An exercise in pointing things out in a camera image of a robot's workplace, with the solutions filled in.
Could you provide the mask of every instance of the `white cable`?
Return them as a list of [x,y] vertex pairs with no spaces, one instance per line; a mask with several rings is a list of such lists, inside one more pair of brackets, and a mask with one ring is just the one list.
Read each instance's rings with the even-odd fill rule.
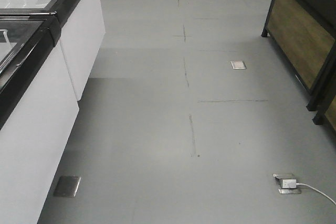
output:
[[317,191],[319,194],[322,194],[323,196],[325,196],[327,199],[329,199],[331,202],[333,202],[333,204],[336,206],[336,202],[330,198],[328,195],[326,195],[325,193],[321,192],[320,190],[317,190],[316,188],[310,186],[310,185],[307,185],[307,184],[304,184],[304,183],[296,183],[297,186],[307,186],[309,187],[310,189],[313,189],[314,191]]

